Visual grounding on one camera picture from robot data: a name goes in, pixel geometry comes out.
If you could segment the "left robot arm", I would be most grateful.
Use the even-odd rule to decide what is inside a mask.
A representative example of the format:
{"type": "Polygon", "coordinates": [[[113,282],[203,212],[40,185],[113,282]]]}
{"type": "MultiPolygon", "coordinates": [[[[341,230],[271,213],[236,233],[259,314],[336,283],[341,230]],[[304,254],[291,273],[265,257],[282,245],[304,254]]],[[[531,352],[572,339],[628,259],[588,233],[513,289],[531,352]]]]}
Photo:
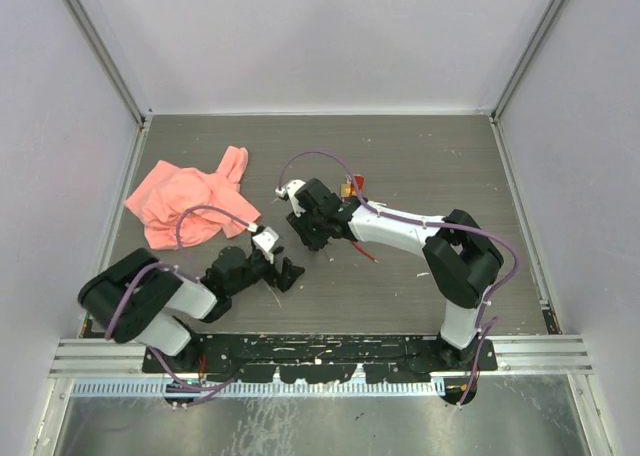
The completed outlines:
{"type": "Polygon", "coordinates": [[[231,309],[233,296],[249,287],[263,281],[285,292],[304,273],[287,257],[277,267],[257,248],[247,254],[229,246],[195,280],[139,248],[87,282],[78,302],[109,339],[152,346],[176,371],[188,372],[199,363],[200,348],[170,310],[211,323],[231,309]]]}

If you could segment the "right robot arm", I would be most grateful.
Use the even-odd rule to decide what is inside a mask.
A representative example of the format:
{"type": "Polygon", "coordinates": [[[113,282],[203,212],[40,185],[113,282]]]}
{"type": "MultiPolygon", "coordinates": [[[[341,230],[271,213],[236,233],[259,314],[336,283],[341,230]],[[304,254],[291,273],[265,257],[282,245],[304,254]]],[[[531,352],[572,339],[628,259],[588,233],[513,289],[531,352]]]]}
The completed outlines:
{"type": "Polygon", "coordinates": [[[311,251],[323,249],[331,239],[344,239],[381,244],[425,259],[446,299],[437,336],[440,361],[452,370],[472,361],[481,302],[504,259],[468,213],[454,210],[445,217],[429,217],[354,196],[342,199],[316,178],[292,180],[276,195],[291,204],[287,221],[311,251]]]}

